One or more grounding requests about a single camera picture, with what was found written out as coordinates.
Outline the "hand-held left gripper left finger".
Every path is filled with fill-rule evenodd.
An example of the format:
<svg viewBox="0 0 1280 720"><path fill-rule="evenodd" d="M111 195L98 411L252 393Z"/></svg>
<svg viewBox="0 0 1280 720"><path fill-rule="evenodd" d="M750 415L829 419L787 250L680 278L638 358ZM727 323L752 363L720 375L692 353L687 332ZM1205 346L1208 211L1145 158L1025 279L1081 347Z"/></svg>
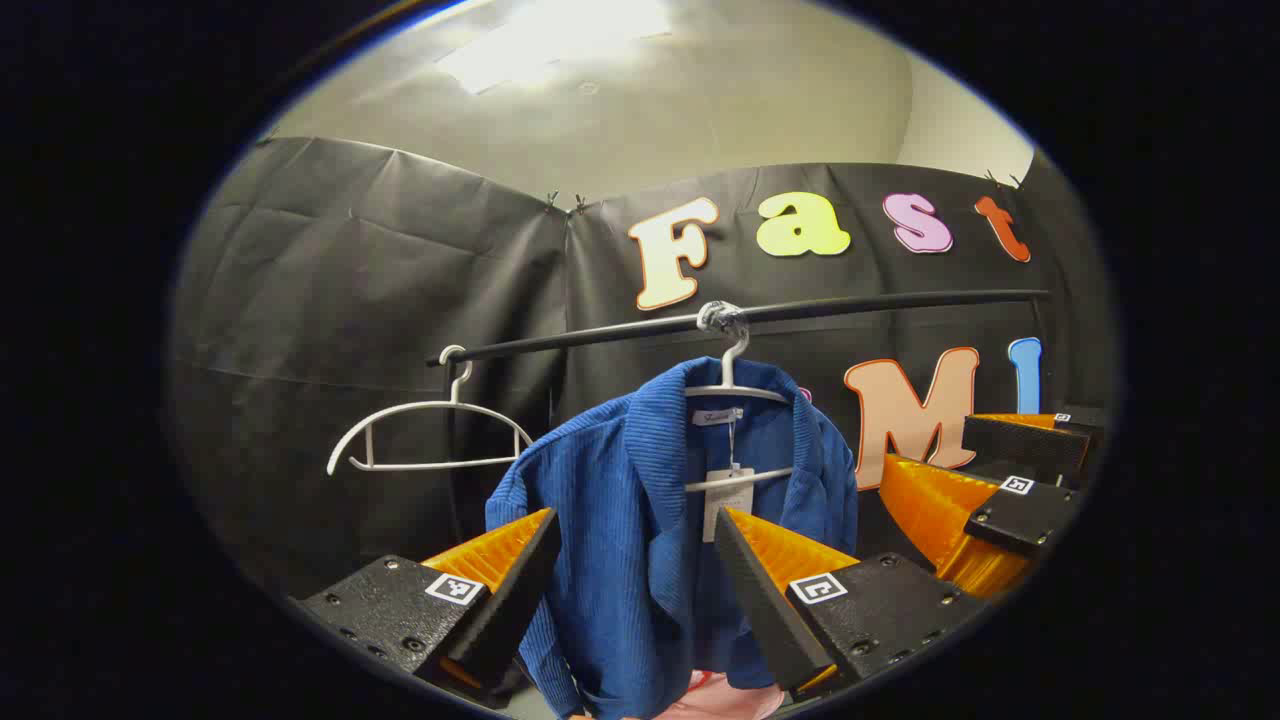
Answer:
<svg viewBox="0 0 1280 720"><path fill-rule="evenodd" d="M515 664L561 553L543 509L430 559L387 555L291 598L325 642L402 685L483 701Z"/></svg>

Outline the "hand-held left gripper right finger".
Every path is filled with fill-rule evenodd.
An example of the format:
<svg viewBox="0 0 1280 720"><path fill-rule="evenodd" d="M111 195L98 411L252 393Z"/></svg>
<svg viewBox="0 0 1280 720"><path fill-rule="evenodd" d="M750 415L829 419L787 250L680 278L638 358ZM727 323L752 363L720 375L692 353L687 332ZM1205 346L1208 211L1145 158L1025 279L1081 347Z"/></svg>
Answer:
<svg viewBox="0 0 1280 720"><path fill-rule="evenodd" d="M732 507L718 511L714 541L776 684L795 700L887 673L988 606L899 553L859 560Z"/></svg>

